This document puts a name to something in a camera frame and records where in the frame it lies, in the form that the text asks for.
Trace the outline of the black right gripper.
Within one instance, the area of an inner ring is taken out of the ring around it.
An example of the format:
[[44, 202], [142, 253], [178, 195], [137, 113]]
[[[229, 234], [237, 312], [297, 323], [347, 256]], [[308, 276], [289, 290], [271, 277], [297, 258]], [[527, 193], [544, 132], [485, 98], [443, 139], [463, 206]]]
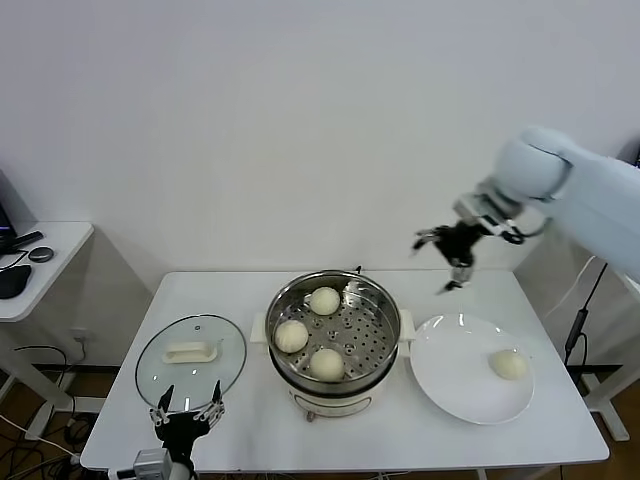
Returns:
[[477, 224], [458, 221], [453, 226], [439, 226], [419, 230], [411, 245], [411, 255], [415, 256], [424, 246], [434, 243], [436, 249], [452, 266], [449, 281], [442, 286], [437, 295], [464, 288], [474, 272], [475, 257], [473, 246], [489, 231]]

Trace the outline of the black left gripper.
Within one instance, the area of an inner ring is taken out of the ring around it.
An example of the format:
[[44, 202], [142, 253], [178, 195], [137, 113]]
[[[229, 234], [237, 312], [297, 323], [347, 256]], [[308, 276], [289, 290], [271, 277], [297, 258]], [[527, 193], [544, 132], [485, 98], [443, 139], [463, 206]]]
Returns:
[[174, 392], [174, 385], [161, 395], [157, 405], [151, 408], [150, 418], [157, 427], [157, 438], [174, 462], [189, 463], [194, 443], [206, 436], [211, 427], [217, 424], [225, 413], [222, 400], [221, 382], [217, 381], [211, 401], [198, 413], [183, 412], [169, 415], [169, 407]]

